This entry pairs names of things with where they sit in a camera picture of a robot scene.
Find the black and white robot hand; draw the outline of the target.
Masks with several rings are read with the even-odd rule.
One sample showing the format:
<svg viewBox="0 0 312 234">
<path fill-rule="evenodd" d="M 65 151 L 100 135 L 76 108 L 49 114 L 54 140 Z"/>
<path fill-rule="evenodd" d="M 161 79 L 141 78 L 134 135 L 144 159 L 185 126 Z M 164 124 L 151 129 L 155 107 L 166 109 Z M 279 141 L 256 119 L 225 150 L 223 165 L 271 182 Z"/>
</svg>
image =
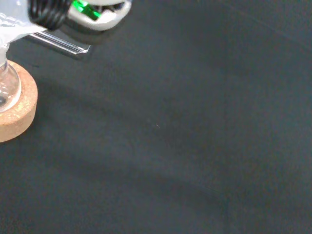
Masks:
<svg viewBox="0 0 312 234">
<path fill-rule="evenodd" d="M 131 0 L 28 0 L 32 23 L 54 31 L 73 23 L 91 31 L 106 31 L 130 12 Z"/>
</svg>

